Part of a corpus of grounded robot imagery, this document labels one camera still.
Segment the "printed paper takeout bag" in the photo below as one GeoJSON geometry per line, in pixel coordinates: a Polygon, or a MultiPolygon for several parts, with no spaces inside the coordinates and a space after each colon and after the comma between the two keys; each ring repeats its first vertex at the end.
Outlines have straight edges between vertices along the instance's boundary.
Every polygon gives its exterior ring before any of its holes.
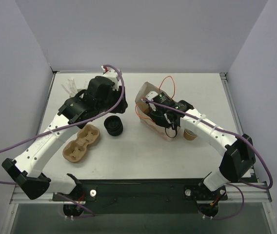
{"type": "Polygon", "coordinates": [[[154,102],[159,101],[161,104],[170,105],[175,103],[173,101],[175,93],[176,85],[173,77],[166,76],[159,86],[145,82],[135,98],[135,112],[140,121],[166,141],[172,141],[172,139],[177,136],[179,127],[168,121],[165,116],[166,110],[148,102],[144,102],[143,99],[150,99],[154,102]],[[168,95],[161,89],[163,83],[168,78],[171,79],[173,83],[172,95],[168,95]]]}

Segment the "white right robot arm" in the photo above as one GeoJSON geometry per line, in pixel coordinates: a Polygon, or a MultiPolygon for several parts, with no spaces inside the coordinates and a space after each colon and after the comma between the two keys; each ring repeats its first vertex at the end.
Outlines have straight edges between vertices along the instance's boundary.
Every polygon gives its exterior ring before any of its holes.
{"type": "Polygon", "coordinates": [[[165,93],[156,91],[150,91],[144,102],[149,106],[148,116],[157,126],[174,131],[181,127],[208,142],[222,156],[218,168],[210,172],[199,186],[201,197],[209,199],[226,183],[239,182],[255,163],[255,154],[249,145],[239,137],[223,132],[190,103],[176,102],[165,93]]]}

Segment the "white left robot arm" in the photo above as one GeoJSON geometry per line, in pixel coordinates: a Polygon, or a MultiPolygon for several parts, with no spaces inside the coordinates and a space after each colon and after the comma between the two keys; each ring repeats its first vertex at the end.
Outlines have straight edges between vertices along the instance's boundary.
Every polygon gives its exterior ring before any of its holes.
{"type": "Polygon", "coordinates": [[[58,149],[87,122],[106,113],[123,114],[127,108],[124,83],[118,75],[107,73],[91,79],[59,108],[45,135],[36,139],[22,154],[2,163],[4,170],[29,199],[46,192],[62,193],[70,200],[81,196],[80,182],[70,173],[52,175],[44,167],[58,149]]]}

